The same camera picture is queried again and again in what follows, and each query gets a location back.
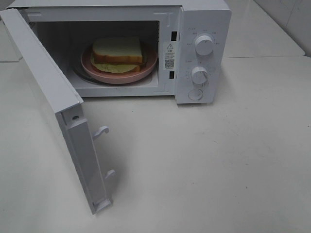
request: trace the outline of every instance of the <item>plate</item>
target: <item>plate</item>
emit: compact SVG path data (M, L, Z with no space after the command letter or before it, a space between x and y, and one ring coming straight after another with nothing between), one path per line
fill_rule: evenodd
M157 62L157 54L151 48L151 46L147 44L141 44L141 48L147 54L147 63L143 67L141 67L140 72L128 71L122 74L114 74L99 71L98 69L94 68L94 66L92 66L91 64L92 46L88 47L82 53L81 65L89 76L103 83L110 83L110 84L133 83L140 79L143 79L148 74L150 74Z

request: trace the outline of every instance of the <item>timer knob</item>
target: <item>timer knob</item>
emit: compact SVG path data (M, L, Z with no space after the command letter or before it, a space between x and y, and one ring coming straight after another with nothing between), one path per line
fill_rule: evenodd
M195 51L201 56L209 55L213 51L214 38L209 35L201 35L194 41Z
M195 84L203 84L208 80L207 70L204 67L195 67L191 71L191 78Z

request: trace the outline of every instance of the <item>microwave door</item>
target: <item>microwave door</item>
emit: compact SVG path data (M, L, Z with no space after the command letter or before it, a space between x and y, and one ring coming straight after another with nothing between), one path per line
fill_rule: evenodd
M16 9L0 12L12 43L19 50L34 77L34 83L51 107L64 136L92 213L110 205L104 177L98 162L93 140L108 132L100 127L93 135L81 104L83 100L72 87L40 43L28 23Z

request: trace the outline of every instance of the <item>white table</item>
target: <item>white table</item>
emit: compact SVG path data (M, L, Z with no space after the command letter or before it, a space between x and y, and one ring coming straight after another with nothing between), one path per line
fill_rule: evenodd
M253 1L226 0L232 10L224 58L303 56L304 51ZM18 61L0 23L0 61Z
M311 59L224 59L213 104L86 99L114 205L92 216L60 133L18 63L0 64L2 232L311 229Z

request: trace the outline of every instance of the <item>white microwave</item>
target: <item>white microwave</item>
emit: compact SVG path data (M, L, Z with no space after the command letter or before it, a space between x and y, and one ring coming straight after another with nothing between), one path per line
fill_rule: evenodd
M213 101L231 18L223 0L16 0L0 16L16 53L56 116L92 213L111 204L82 97L175 96ZM156 51L154 68L127 84L103 83L81 65L96 39L137 36Z

